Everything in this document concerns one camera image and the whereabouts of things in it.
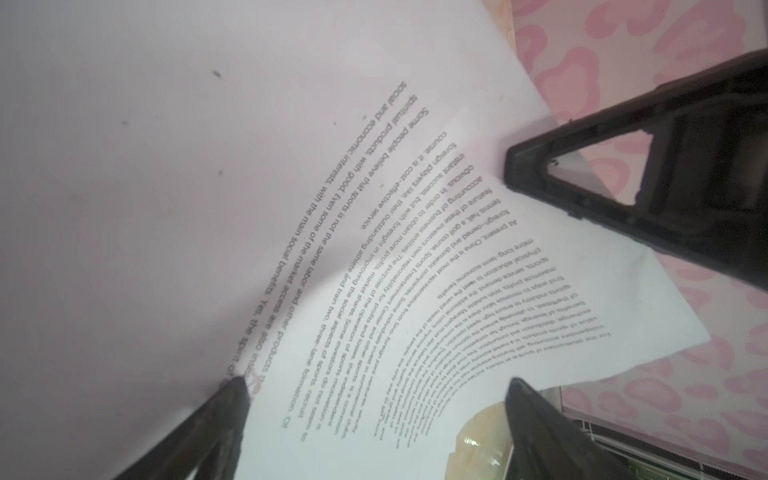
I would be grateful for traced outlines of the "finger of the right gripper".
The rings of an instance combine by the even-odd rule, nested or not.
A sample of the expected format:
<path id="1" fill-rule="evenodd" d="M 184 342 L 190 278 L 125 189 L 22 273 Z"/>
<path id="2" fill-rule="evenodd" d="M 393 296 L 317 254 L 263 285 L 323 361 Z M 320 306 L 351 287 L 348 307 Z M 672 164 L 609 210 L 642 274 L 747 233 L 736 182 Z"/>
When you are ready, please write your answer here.
<path id="1" fill-rule="evenodd" d="M 631 205 L 555 176 L 569 153 L 642 132 L 650 148 Z M 767 284 L 767 53 L 668 82 L 510 147 L 506 186 L 665 254 Z"/>

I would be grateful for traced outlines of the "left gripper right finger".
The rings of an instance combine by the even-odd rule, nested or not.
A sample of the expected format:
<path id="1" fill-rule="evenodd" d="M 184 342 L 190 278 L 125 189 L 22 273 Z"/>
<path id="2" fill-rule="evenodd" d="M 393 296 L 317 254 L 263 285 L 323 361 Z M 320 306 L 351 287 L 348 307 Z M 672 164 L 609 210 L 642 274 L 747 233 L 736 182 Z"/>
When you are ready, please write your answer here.
<path id="1" fill-rule="evenodd" d="M 506 477 L 523 480 L 612 480 L 633 475 L 521 378 L 511 380 L 505 412 L 512 436 Z"/>

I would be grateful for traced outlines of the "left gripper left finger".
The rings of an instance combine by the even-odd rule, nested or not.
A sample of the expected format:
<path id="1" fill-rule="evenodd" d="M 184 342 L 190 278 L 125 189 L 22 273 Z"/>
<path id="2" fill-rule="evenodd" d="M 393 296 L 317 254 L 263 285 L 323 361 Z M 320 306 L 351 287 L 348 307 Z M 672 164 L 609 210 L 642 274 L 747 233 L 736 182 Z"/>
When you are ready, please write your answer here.
<path id="1" fill-rule="evenodd" d="M 249 409 L 245 379 L 231 379 L 117 478 L 234 478 Z"/>

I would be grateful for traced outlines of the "printed paper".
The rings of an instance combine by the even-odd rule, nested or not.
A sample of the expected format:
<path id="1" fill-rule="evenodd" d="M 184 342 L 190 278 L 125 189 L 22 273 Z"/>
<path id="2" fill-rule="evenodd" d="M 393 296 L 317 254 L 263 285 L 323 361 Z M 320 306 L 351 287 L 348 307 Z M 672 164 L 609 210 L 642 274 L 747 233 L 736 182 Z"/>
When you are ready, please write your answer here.
<path id="1" fill-rule="evenodd" d="M 704 342 L 645 247 L 508 191 L 416 96 L 264 174 L 241 479 L 439 479 L 508 381 L 603 378 Z"/>

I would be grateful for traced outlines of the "white paper sheet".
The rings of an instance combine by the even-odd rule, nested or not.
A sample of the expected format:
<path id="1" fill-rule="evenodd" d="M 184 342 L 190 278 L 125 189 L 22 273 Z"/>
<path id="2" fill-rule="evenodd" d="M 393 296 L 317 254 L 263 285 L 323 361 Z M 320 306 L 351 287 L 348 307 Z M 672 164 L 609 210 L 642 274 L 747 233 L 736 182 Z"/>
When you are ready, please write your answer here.
<path id="1" fill-rule="evenodd" d="M 5 1 L 1 475 L 108 479 L 217 389 L 391 97 L 496 170 L 550 111 L 478 1 Z"/>

